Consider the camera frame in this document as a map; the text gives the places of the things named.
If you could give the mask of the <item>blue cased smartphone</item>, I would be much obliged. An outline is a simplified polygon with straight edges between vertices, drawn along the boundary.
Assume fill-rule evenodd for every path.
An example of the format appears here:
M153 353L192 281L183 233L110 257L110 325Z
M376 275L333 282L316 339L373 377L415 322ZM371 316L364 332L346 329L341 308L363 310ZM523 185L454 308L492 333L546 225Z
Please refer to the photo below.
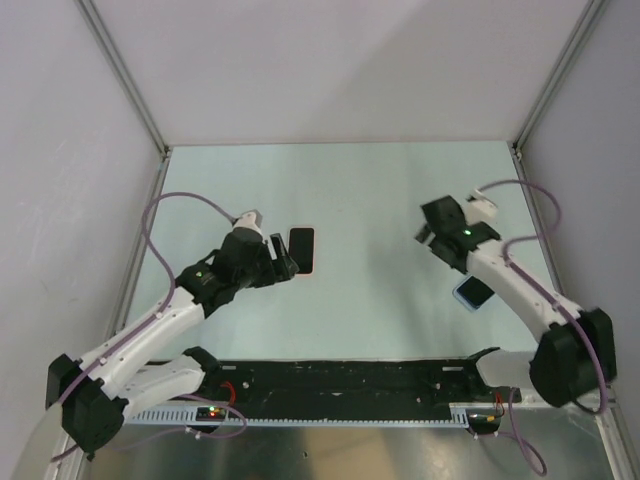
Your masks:
M465 277L452 291L453 297L469 311L477 311L495 292L474 276Z

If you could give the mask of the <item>pink phone case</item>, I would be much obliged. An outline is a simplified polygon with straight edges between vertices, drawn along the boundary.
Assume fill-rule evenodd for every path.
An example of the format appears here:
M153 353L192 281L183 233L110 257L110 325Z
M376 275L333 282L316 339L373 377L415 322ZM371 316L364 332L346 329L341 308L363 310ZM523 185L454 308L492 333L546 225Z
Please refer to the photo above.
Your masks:
M298 266L302 275L311 275L314 272L315 259L315 230L313 228L300 228L297 230L297 256Z

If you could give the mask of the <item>black smartphone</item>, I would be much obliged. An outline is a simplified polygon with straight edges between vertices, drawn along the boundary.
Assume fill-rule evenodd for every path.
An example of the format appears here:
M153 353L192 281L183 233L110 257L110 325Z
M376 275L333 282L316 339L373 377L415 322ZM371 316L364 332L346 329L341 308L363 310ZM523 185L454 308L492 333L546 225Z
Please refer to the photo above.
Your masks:
M289 254L296 262L300 275L314 271L315 230L312 227L293 227L289 232Z

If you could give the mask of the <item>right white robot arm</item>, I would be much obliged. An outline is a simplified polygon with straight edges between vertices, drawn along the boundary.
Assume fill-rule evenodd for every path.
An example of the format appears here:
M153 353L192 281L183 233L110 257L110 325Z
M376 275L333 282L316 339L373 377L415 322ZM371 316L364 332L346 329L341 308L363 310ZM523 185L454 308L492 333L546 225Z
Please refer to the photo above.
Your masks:
M547 289L508 253L491 222L496 206L481 197L460 205L445 196L421 207L424 224L416 239L452 269L488 287L523 322L534 352L493 350L462 376L464 393L486 400L498 387L535 391L547 404L563 407L596 391L608 404L608 384L617 375L611 318L586 310Z

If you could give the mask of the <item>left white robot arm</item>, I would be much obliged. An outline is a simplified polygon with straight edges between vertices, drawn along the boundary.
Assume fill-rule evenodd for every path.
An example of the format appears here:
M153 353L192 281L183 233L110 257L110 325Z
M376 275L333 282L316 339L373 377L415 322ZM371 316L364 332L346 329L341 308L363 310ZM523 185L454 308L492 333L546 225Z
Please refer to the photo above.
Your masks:
M251 215L238 219L219 248L171 277L156 307L80 358L62 354L53 360L46 406L60 406L62 429L77 448L94 454L126 420L150 407L191 393L214 397L222 376L215 358L199 347L163 367L145 366L159 349L240 291L287 282L298 271L280 234L265 237Z

